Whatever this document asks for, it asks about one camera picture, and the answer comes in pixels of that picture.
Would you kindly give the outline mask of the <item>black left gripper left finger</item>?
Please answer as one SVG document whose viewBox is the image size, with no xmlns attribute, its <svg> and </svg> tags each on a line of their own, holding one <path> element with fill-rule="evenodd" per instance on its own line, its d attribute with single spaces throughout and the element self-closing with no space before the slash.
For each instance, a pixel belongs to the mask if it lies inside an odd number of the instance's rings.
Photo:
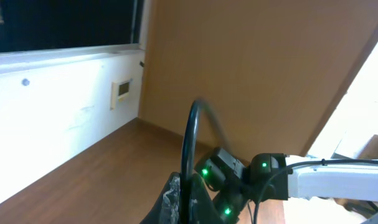
<svg viewBox="0 0 378 224">
<path fill-rule="evenodd" d="M 177 224 L 180 207 L 180 175 L 172 172 L 158 199 L 141 224 Z"/>
</svg>

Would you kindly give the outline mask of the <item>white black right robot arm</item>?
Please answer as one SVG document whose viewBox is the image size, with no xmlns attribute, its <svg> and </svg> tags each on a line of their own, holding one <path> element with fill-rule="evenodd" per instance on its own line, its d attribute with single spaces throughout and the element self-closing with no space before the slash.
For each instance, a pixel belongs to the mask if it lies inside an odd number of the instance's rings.
<svg viewBox="0 0 378 224">
<path fill-rule="evenodd" d="M 210 201 L 219 223 L 237 223 L 253 201 L 344 198 L 378 202 L 378 159 L 318 159 L 261 153 L 244 165 L 221 147 L 195 166 L 216 196 Z"/>
</svg>

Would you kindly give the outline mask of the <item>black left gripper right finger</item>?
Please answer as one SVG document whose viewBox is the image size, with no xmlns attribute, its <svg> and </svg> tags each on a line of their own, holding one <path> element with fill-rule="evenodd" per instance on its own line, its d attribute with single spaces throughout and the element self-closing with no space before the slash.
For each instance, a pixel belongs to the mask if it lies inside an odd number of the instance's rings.
<svg viewBox="0 0 378 224">
<path fill-rule="evenodd" d="M 199 174 L 191 178 L 189 224 L 223 224 Z"/>
</svg>

